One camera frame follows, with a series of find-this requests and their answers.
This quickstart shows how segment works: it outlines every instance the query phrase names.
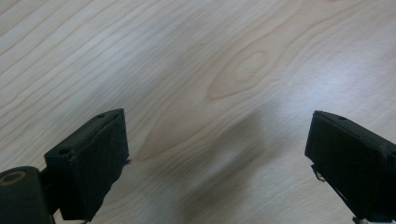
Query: black plastic part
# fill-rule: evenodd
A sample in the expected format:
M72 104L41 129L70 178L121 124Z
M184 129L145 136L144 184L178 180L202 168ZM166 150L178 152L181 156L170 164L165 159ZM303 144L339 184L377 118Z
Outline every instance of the black plastic part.
M63 218L91 221L128 156L123 109L96 116L47 152Z
M55 214L55 212L59 208L60 193L56 189L55 184L52 181L52 177L50 175L48 168L45 168L43 171L41 171L40 175L41 175L41 186L45 192L47 207L51 214Z
M315 111L305 156L358 219L396 218L396 146L349 119Z
M22 166L0 174L0 223L54 223L35 167Z

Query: wooden table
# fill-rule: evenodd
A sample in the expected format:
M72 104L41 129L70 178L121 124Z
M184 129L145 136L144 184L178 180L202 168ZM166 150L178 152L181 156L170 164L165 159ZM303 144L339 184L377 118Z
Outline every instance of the wooden table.
M92 223L351 223L304 156L314 110L396 141L396 2L0 2L0 168L123 107ZM56 214L58 223L63 222Z

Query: wood grain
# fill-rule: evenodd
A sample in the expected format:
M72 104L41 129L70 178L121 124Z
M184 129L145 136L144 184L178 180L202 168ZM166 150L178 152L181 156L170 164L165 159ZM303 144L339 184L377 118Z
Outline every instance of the wood grain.
M396 142L395 36L390 0L0 1L0 168L123 107L134 161L92 223L350 223L309 124Z

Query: light wood surface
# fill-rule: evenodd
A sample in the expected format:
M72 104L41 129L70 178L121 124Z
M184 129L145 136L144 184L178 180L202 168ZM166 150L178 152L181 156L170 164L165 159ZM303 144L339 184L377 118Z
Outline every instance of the light wood surface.
M312 113L396 142L392 0L2 0L0 13L0 170L43 169L85 121L125 108L134 161L92 223L351 223L304 156Z

